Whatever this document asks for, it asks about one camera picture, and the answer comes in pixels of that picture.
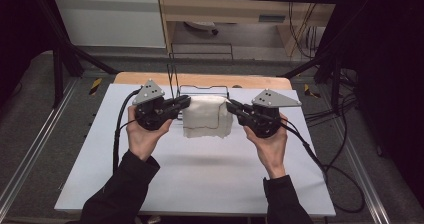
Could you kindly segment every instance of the white cloth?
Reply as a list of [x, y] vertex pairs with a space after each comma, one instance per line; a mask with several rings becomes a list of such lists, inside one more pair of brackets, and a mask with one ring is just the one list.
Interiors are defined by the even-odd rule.
[[227, 111], [226, 101], [222, 96], [192, 96], [190, 106], [183, 110], [184, 136], [228, 136], [233, 115]]

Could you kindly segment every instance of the person's left hand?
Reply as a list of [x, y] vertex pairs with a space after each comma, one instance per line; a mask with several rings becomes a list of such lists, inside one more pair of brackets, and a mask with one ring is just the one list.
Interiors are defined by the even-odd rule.
[[[135, 120], [135, 106], [128, 107], [128, 121]], [[148, 131], [137, 121], [127, 125], [128, 144], [130, 151], [143, 161], [146, 161], [156, 147], [159, 138], [169, 131], [172, 120], [167, 120], [158, 130]]]

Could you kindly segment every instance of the wrist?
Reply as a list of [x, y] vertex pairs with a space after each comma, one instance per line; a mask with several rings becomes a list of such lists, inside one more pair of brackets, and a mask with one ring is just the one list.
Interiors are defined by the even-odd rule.
[[283, 166], [281, 167], [274, 167], [274, 168], [267, 168], [268, 176], [270, 179], [276, 179], [279, 177], [283, 177], [286, 175], [286, 170]]
[[133, 147], [130, 148], [130, 151], [136, 156], [138, 157], [140, 160], [142, 161], [147, 161], [147, 159], [150, 157], [150, 155], [152, 154], [151, 151], [149, 151], [148, 149], [142, 148], [142, 147]]

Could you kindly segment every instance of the white cabinet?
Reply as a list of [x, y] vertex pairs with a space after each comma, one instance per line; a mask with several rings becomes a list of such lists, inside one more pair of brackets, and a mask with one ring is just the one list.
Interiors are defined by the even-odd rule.
[[56, 0], [73, 44], [164, 48], [158, 0]]

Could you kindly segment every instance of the gray gripper bracket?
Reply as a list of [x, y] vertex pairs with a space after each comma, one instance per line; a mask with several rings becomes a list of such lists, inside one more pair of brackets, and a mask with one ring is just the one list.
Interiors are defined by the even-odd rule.
[[258, 106], [263, 107], [296, 107], [301, 106], [302, 103], [300, 101], [296, 101], [294, 99], [291, 99], [290, 97], [286, 97], [284, 95], [281, 95], [280, 93], [277, 93], [275, 91], [265, 89], [259, 95], [257, 95], [253, 100], [252, 103]]
[[163, 95], [165, 95], [165, 92], [154, 81], [152, 81], [152, 79], [149, 79], [135, 97], [133, 105], [138, 105], [159, 98]]

